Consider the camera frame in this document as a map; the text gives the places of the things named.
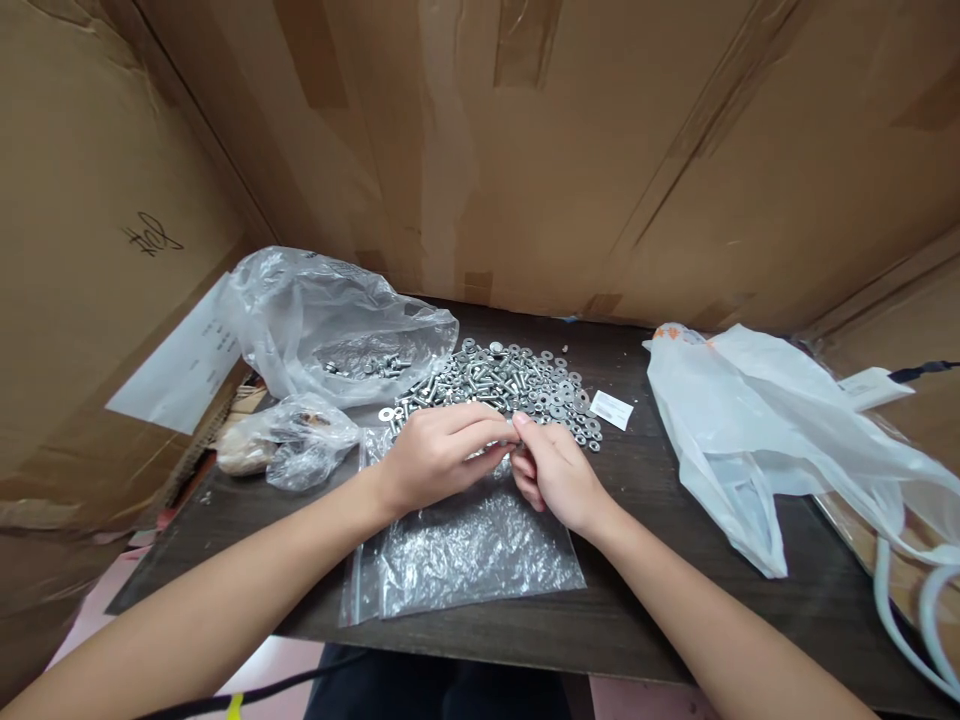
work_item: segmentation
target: person's leg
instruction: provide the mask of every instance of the person's leg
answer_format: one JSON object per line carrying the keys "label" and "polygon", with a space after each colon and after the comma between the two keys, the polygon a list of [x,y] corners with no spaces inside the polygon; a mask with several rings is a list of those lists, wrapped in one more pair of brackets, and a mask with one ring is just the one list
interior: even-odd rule
{"label": "person's leg", "polygon": [[456,663],[328,643],[320,667],[363,658],[314,681],[304,720],[440,720]]}
{"label": "person's leg", "polygon": [[570,720],[560,675],[461,661],[443,702],[446,720]]}

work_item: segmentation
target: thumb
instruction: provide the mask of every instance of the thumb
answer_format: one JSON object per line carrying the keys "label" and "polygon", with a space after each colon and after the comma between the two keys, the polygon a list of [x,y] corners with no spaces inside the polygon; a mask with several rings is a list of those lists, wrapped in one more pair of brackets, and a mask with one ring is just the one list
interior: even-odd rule
{"label": "thumb", "polygon": [[465,460],[460,468],[457,485],[460,486],[461,490],[466,490],[484,475],[492,473],[504,456],[515,447],[515,445],[491,447],[486,452]]}
{"label": "thumb", "polygon": [[523,412],[513,414],[513,429],[517,431],[520,439],[530,448],[530,452],[536,456],[538,453],[545,453],[553,446],[553,442],[543,431],[543,428],[529,415]]}

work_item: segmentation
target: white label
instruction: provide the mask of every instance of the white label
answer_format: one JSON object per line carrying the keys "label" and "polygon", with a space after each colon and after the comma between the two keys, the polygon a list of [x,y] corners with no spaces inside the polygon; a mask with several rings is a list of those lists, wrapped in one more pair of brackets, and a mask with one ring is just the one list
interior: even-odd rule
{"label": "white label", "polygon": [[627,405],[612,395],[607,395],[602,390],[597,390],[593,396],[593,402],[590,403],[590,409],[593,410],[598,417],[602,417],[611,425],[621,430],[626,430],[630,413],[633,412],[633,405]]}
{"label": "white label", "polygon": [[225,274],[110,398],[107,410],[193,434],[240,358],[240,343],[217,319],[226,282]]}
{"label": "white label", "polygon": [[895,383],[889,375],[890,371],[883,368],[867,368],[841,380],[837,385],[846,394],[850,407],[856,412],[863,412],[916,392],[911,387]]}

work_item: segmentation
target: wooden table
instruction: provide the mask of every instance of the wooden table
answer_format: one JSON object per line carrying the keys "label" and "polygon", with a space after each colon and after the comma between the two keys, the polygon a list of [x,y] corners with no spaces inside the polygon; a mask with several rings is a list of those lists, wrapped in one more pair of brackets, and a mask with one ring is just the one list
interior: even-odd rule
{"label": "wooden table", "polygon": [[[584,387],[634,405],[626,432],[604,423],[603,448],[588,453],[597,475],[629,512],[718,585],[752,608],[874,708],[954,717],[952,706],[899,655],[873,607],[870,579],[806,498],[777,499],[790,577],[765,580],[734,551],[677,479],[677,462],[647,381],[650,332],[566,323],[458,303],[461,338],[516,342],[559,353]],[[335,481],[356,472],[352,454]],[[303,505],[318,493],[276,490],[261,478],[211,471],[117,596],[121,612],[203,560]],[[586,590],[483,603],[353,628],[337,627],[342,566],[281,624],[288,637],[645,681],[689,683],[690,674],[606,560],[575,538]]]}

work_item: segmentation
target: clear plastic bag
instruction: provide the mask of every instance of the clear plastic bag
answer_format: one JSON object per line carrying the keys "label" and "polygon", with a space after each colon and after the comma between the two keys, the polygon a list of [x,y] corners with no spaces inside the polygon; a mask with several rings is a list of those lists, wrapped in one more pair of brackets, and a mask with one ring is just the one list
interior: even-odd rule
{"label": "clear plastic bag", "polygon": [[[389,428],[360,429],[360,470],[380,462],[393,447]],[[353,551],[347,560],[340,595],[340,627],[351,627],[380,615],[380,546],[386,531]]]}
{"label": "clear plastic bag", "polygon": [[380,617],[586,587],[569,531],[523,499],[505,458],[469,490],[383,538]]}
{"label": "clear plastic bag", "polygon": [[[392,401],[450,356],[459,332],[449,311],[376,273],[287,247],[241,260],[221,311],[271,395],[315,392],[340,408]],[[410,366],[395,378],[366,372],[390,355]]]}
{"label": "clear plastic bag", "polygon": [[266,470],[271,485],[306,490],[330,476],[359,435],[319,395],[293,395],[229,428],[217,441],[217,465],[234,476]]}
{"label": "clear plastic bag", "polygon": [[[960,564],[960,480],[856,412],[805,353],[742,325],[707,342],[668,323],[645,345],[680,482],[764,575],[787,574],[776,494],[836,491],[901,552]],[[905,507],[946,542],[900,539]]]}

